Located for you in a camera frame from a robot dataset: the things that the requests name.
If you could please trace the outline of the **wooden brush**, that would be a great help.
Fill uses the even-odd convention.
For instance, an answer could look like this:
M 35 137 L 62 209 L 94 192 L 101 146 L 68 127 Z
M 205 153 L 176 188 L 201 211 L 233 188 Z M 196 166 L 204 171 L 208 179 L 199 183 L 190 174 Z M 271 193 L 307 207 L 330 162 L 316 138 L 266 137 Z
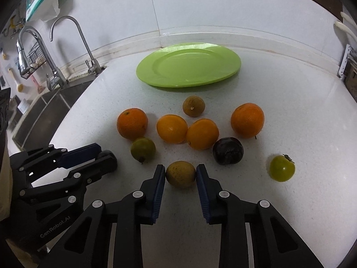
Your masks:
M 14 82 L 16 84 L 17 92 L 22 93 L 24 91 L 24 85 L 18 81 L 18 79 L 14 75 L 11 67 L 8 68 L 8 73 L 10 74 L 10 76 L 12 76 L 12 79 L 14 80 Z

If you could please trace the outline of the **steel sink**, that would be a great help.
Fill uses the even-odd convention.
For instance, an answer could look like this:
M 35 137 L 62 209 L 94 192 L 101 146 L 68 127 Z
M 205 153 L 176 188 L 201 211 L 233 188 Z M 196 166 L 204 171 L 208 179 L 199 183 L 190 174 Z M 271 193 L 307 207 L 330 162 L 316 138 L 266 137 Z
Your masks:
M 41 95 L 26 113 L 13 141 L 20 151 L 48 145 L 67 113 L 95 80 L 95 75 L 77 77 L 65 88 Z

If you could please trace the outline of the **green tomato with stem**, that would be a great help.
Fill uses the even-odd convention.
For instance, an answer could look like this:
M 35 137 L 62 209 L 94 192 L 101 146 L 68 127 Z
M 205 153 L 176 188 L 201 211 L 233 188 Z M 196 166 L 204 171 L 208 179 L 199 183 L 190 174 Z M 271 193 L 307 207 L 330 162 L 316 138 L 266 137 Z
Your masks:
M 290 180 L 295 173 L 295 162 L 287 155 L 275 156 L 269 165 L 269 175 L 277 182 Z

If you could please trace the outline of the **small brown fruit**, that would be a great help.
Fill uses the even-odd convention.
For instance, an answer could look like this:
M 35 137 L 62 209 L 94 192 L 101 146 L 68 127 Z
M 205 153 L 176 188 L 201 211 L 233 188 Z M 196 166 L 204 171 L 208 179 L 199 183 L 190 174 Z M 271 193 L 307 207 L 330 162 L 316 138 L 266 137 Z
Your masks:
M 205 102 L 201 97 L 187 97 L 182 105 L 183 112 L 189 117 L 199 117 L 205 110 Z

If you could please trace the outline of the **brown round fruit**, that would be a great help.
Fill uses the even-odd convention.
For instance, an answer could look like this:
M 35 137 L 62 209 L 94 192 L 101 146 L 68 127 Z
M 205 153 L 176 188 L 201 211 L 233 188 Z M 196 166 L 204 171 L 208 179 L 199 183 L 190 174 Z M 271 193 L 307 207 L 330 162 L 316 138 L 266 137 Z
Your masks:
M 187 161 L 175 161 L 168 166 L 165 176 L 175 188 L 187 189 L 195 182 L 195 167 Z

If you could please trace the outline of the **green lime fruit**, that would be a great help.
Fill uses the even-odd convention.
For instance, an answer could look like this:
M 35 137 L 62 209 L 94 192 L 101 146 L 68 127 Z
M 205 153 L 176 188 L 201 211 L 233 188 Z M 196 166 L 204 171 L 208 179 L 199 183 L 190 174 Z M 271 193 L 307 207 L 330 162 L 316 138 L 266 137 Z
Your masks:
M 156 146 L 150 138 L 142 137 L 133 141 L 130 151 L 135 160 L 144 163 L 154 158 Z

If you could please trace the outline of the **chrome pull-down faucet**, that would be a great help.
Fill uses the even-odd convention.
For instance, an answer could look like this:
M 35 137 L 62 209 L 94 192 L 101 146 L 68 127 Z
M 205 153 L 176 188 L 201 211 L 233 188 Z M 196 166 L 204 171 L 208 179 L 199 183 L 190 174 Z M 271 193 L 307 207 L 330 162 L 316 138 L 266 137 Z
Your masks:
M 25 33 L 31 34 L 35 39 L 35 45 L 33 45 L 29 54 L 25 53 L 22 43 L 22 37 Z M 34 27 L 25 26 L 19 32 L 16 39 L 16 50 L 18 52 L 18 70 L 22 78 L 28 79 L 42 64 L 46 63 L 52 71 L 52 77 L 46 75 L 47 88 L 50 91 L 53 91 L 57 86 L 63 88 L 68 84 L 68 80 L 49 54 L 40 33 Z

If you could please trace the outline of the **dark purple fruit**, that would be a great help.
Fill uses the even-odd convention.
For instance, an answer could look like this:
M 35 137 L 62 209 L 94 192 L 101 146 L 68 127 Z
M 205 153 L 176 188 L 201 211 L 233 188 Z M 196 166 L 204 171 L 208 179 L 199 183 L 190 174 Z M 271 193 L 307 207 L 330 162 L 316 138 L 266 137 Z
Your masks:
M 215 142 L 212 153 L 219 165 L 234 165 L 242 160 L 244 148 L 237 138 L 224 137 Z

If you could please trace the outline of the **green plate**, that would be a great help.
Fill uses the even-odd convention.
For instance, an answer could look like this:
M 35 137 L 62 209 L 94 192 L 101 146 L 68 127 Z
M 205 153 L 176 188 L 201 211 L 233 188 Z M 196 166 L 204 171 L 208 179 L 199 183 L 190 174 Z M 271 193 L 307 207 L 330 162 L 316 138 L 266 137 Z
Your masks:
M 214 84 L 239 73 L 236 52 L 207 42 L 188 42 L 161 48 L 147 55 L 136 75 L 159 88 L 189 88 Z

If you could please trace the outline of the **orange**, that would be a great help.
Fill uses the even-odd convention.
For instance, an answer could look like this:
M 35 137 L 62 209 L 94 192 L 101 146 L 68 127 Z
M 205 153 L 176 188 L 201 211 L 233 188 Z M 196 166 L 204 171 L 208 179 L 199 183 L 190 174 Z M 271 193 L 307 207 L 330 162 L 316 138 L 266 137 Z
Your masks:
M 264 112 L 254 103 L 245 103 L 237 107 L 231 115 L 230 125 L 240 138 L 253 138 L 264 126 Z
M 159 137 L 169 144 L 181 144 L 186 140 L 188 124 L 175 114 L 167 114 L 159 118 L 156 124 Z
M 197 151 L 213 147 L 219 137 L 219 129 L 211 119 L 200 119 L 194 122 L 186 133 L 188 145 Z
M 117 130 L 119 134 L 130 141 L 143 137 L 147 128 L 148 117 L 139 108 L 126 109 L 117 118 Z

